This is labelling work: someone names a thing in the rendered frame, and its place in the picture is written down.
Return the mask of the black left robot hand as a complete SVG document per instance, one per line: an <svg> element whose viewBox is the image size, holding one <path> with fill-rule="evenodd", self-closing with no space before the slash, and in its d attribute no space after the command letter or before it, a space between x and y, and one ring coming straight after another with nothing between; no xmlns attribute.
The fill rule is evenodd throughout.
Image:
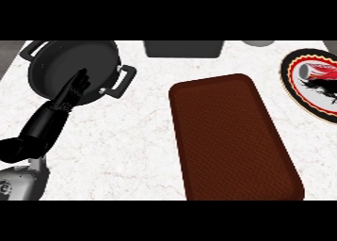
<svg viewBox="0 0 337 241"><path fill-rule="evenodd" d="M60 135L68 114L88 85L85 69L81 69L69 78L54 99L37 109L17 137L0 140L0 160L3 162L16 163L28 158L40 158L48 152Z"/></svg>

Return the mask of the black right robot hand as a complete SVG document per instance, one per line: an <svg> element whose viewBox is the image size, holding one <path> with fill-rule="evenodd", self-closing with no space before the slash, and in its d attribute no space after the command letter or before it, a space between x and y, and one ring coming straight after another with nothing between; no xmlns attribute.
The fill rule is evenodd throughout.
<svg viewBox="0 0 337 241"><path fill-rule="evenodd" d="M337 104L337 79L311 79L302 80L301 84L332 99L330 103Z"/></svg>

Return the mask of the red can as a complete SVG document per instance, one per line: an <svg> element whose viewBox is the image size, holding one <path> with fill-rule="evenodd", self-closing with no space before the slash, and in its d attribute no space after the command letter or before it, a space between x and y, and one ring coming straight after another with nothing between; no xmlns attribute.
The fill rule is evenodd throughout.
<svg viewBox="0 0 337 241"><path fill-rule="evenodd" d="M337 68L329 64L305 63L299 67L299 78L305 80L335 80Z"/></svg>

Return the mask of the black rimmed patterned plate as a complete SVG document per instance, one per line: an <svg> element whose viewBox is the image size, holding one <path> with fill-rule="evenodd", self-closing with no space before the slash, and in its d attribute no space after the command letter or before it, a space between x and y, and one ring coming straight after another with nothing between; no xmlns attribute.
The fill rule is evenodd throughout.
<svg viewBox="0 0 337 241"><path fill-rule="evenodd" d="M337 55L318 49L298 49L285 56L279 68L280 82L290 98L310 114L337 124L337 104L317 90L301 84L299 67L305 63L329 64L337 68Z"/></svg>

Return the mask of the brown rectangular tray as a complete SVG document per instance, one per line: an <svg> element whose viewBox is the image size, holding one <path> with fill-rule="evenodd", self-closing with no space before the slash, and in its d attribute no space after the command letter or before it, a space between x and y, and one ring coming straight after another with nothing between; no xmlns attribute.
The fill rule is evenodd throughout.
<svg viewBox="0 0 337 241"><path fill-rule="evenodd" d="M230 74L168 91L192 201L299 201L301 178L251 78Z"/></svg>

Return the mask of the dark grey pot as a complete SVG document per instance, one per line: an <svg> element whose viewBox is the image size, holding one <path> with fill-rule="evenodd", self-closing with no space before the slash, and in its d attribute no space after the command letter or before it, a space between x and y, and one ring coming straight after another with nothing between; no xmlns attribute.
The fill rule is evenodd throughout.
<svg viewBox="0 0 337 241"><path fill-rule="evenodd" d="M105 94L119 98L136 75L136 68L121 64L112 40L34 40L19 56L29 61L29 87L48 100L75 72L85 69L90 85L78 105L90 104Z"/></svg>

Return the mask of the pale grey round object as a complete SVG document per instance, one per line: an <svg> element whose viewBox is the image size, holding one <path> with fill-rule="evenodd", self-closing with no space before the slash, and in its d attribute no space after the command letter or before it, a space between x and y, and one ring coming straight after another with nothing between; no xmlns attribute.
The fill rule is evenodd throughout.
<svg viewBox="0 0 337 241"><path fill-rule="evenodd" d="M265 47L274 43L273 40L242 40L252 47Z"/></svg>

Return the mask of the dark grey appliance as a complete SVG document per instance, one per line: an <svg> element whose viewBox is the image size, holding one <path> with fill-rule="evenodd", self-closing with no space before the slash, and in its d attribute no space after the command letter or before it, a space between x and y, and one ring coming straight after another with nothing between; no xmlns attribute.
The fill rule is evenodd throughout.
<svg viewBox="0 0 337 241"><path fill-rule="evenodd" d="M220 56L221 40L144 40L147 57L215 58Z"/></svg>

